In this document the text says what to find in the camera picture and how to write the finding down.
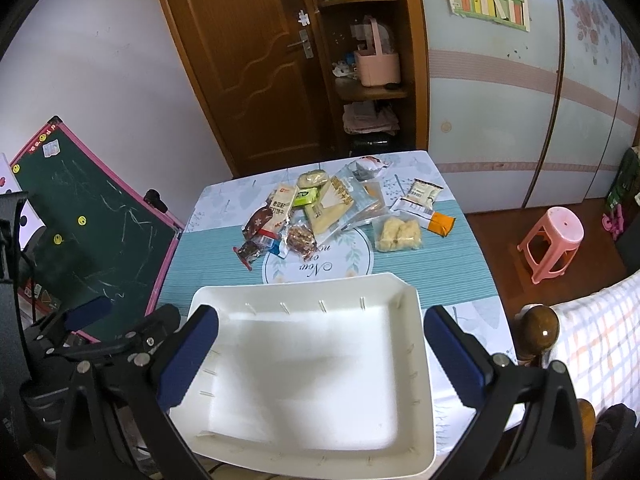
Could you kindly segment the red dark snack packet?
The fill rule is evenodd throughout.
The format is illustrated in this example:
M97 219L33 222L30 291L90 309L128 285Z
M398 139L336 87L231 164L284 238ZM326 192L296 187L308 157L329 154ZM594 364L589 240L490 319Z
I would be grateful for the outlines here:
M262 242L260 230L272 219L273 211L269 205L258 208L243 226L244 242L232 248L235 255L247 270L253 269L253 263L264 254L271 242Z

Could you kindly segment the orange white long packet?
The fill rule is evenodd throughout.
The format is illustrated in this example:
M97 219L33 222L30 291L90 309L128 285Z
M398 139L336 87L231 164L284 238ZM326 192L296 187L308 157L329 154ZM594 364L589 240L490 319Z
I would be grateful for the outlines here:
M393 205L390 206L390 211L395 214L404 214L416 220L423 229L427 229L428 232L440 237L447 237L456 223L454 217L415 204L403 197L399 197L394 201Z

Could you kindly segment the clear bag yellow puffs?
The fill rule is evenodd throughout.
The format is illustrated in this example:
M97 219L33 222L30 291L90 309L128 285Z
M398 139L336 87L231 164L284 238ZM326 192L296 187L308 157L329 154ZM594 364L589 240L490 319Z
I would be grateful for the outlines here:
M374 246L378 252L404 252L422 247L422 228L408 216L378 217L372 222Z

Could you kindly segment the nut mix clear packet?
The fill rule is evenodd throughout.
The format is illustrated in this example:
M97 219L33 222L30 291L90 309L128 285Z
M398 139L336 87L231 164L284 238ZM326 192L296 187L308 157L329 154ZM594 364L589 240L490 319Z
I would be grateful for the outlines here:
M314 233L303 223L296 223L288 228L286 244L290 252L295 252L304 261L310 260L317 251Z

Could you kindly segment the beige long cracker packet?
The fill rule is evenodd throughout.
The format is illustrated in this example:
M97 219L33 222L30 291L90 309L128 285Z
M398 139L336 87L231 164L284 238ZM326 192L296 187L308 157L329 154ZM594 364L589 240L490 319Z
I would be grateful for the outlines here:
M272 238L280 236L280 232L288 224L297 192L298 187L296 185L283 183L280 183L274 189L269 201L272 216L258 231L260 235Z

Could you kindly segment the large clear bag yellow wafers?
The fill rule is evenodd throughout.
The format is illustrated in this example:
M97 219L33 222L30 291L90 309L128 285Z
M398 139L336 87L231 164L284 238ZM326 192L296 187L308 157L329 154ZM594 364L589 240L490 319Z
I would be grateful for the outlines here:
M370 192L349 166L344 166L320 188L318 198L304 213L318 246L334 235L367 223L384 209L380 192Z

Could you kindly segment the small beige biscuit packet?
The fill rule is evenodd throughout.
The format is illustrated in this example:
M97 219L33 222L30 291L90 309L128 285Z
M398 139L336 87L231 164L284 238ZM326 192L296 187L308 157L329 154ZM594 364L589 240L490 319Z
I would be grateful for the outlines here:
M425 209L433 209L434 203L443 189L444 188L438 184L416 179L412 182L406 199Z

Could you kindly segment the orange cracker clear packet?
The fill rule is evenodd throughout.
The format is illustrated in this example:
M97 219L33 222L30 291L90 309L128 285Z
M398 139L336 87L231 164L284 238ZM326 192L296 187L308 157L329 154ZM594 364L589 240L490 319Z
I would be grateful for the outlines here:
M367 191L370 197L375 200L373 210L379 210L385 208L385 197L382 191L381 183L377 180L367 180L361 182L364 189Z

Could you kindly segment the wooden bedpost knob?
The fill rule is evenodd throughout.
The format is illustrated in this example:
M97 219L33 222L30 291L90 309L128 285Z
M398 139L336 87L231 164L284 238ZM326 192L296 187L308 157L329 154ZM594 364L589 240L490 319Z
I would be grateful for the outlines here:
M522 307L512 322L518 360L524 364L539 360L558 341L559 332L559 318L550 307L543 304Z

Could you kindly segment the teal round-print placemat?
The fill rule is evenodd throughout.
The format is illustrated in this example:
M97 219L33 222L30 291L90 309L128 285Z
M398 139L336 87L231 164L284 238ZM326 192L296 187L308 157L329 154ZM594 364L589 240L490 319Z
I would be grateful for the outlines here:
M446 237L424 231L416 249L378 252L372 229L365 226L333 237L307 261L295 252L284 259L267 254L250 268L232 250L242 244L239 226L187 232L172 258L158 302L186 313L203 286L316 282L390 272L418 290L423 307L472 302L478 315L496 326L502 304L469 223L453 200L438 202L436 210L456 219L454 229Z

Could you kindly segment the checked white bedsheet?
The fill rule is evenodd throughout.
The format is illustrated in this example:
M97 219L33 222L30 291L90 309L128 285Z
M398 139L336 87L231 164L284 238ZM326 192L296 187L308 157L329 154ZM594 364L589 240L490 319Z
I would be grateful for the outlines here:
M639 274L551 308L559 337L544 364L563 362L579 399L600 414L616 404L639 409Z

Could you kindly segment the white plastic tray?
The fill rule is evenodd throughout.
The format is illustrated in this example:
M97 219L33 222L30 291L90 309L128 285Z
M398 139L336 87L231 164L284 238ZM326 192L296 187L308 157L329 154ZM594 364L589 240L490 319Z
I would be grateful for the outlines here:
M172 422L195 453L281 476L390 479L434 462L416 289L381 273L208 286L219 332Z

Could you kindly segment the blue white small packet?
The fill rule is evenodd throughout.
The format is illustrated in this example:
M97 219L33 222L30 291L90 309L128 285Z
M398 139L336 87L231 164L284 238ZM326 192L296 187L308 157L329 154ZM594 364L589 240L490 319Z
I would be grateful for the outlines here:
M286 239L281 237L278 240L272 240L268 252L280 259L285 259L288 255L288 243Z

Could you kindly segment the pink plastic stool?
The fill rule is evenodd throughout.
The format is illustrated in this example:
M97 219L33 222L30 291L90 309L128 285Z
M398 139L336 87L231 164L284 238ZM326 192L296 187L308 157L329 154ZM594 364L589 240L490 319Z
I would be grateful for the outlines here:
M538 285L544 280L564 275L575 258L584 235L582 222L573 211L562 206L547 209L524 240L516 246L532 271L532 283ZM547 243L547 249L539 259L532 252L533 241L537 238Z

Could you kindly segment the green small snack packet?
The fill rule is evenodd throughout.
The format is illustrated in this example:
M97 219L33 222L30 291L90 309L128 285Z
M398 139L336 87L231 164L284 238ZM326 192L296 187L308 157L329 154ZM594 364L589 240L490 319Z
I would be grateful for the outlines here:
M318 200L319 189L318 188L300 188L293 200L293 207L305 207L313 204Z

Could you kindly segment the yellow cake in clear wrap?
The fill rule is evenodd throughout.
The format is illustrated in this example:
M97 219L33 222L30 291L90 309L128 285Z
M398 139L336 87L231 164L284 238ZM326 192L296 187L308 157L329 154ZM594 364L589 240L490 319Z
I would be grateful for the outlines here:
M329 175L322 169L309 170L301 174L297 179L297 187L300 190L305 188L321 188L329 181Z

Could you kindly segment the silver crumpled snack wrapper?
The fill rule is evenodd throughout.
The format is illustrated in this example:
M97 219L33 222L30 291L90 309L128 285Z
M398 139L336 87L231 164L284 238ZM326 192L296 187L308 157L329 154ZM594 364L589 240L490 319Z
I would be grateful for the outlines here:
M375 156L367 155L354 159L347 168L358 181L367 181L383 177L388 165Z

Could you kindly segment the folded cloth on shelf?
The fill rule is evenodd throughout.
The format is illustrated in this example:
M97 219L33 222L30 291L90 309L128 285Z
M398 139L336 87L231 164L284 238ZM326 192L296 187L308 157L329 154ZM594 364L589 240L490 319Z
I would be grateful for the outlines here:
M346 104L343 127L348 134L395 132L400 129L394 112L388 107L377 108L372 101Z

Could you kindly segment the brown wooden door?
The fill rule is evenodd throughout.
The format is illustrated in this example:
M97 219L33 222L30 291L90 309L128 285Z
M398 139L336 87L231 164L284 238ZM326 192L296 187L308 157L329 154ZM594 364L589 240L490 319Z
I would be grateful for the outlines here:
M305 0L162 0L183 66L237 177L328 160L335 136Z

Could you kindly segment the pink basket on shelf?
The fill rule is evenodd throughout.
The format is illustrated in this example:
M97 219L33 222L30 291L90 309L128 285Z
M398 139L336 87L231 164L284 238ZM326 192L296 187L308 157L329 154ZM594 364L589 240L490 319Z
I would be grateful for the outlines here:
M367 47L354 52L360 84L367 88L400 84L399 55L384 51L380 24L372 16L366 16L363 27Z

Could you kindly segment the wooden open shelf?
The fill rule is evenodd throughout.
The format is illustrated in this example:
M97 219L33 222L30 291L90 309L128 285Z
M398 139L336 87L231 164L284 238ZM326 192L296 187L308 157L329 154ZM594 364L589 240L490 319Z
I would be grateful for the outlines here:
M305 0L342 154L424 150L427 33L422 0Z

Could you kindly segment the green chalkboard pink frame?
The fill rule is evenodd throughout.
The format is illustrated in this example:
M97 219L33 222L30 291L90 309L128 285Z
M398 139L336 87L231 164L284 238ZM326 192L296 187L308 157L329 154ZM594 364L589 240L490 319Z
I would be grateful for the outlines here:
M46 229L32 251L42 299L67 310L103 296L112 310L81 330L109 340L156 307L182 227L101 162L58 116L11 169Z

